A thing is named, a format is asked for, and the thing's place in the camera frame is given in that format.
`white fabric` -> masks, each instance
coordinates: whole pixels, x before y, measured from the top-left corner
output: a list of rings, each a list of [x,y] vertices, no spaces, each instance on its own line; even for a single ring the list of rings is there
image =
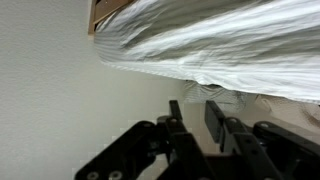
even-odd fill
[[[320,107],[286,98],[259,95],[255,104],[275,118],[320,134]]]
[[[200,85],[194,81],[186,82],[184,86],[185,103],[205,103],[208,100],[215,103],[224,112],[239,113],[246,106],[247,93],[230,91],[216,85]]]
[[[97,27],[106,64],[320,104],[320,0],[137,0]]]

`black plastic part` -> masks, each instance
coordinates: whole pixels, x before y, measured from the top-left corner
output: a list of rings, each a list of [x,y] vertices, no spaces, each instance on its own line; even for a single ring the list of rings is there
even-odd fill
[[[179,103],[176,100],[169,101],[171,116],[177,120],[182,121],[182,115],[179,108]]]
[[[223,143],[223,121],[225,116],[214,101],[206,102],[205,122],[215,143]]]
[[[205,121],[224,154],[204,156],[187,132],[177,101],[170,101],[172,116],[157,124],[141,121],[84,166],[76,180],[108,180],[113,171],[121,180],[134,180],[166,154],[168,168],[159,180],[318,180],[320,147],[272,123],[257,123],[253,130],[237,118],[225,118],[213,102],[206,104]]]
[[[286,179],[320,179],[320,147],[270,122],[255,124],[267,155]]]
[[[149,144],[146,137],[154,131],[155,125],[141,121],[129,129],[107,149],[101,152],[75,176],[76,180],[87,180],[95,172],[100,179],[109,179],[113,171],[120,171],[122,179],[136,179],[140,173],[155,161],[149,156]]]

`wooden bed frame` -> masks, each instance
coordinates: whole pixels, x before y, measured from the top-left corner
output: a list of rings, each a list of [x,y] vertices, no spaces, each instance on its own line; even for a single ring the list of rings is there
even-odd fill
[[[133,0],[92,0],[88,34],[94,35],[95,28],[99,22],[132,1]]]

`bed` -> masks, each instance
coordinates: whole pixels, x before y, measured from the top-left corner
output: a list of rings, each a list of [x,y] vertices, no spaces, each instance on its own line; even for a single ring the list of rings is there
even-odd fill
[[[320,104],[319,0],[93,0],[108,66]]]

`screw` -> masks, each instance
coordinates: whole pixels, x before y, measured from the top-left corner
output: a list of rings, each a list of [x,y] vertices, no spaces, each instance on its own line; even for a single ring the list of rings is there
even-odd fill
[[[109,174],[109,180],[120,180],[122,178],[122,173],[120,171],[112,171]]]
[[[99,174],[97,172],[90,172],[87,175],[88,180],[97,180],[99,178]]]
[[[233,123],[237,123],[237,120],[236,119],[229,119],[229,121],[233,122]]]
[[[269,127],[269,125],[268,125],[268,124],[265,124],[265,123],[262,123],[261,126],[262,126],[262,127],[265,127],[265,128],[268,128],[268,127]]]
[[[151,124],[150,123],[145,123],[143,126],[144,127],[151,127]]]
[[[206,177],[201,177],[199,178],[198,180],[210,180],[209,178],[206,178]]]

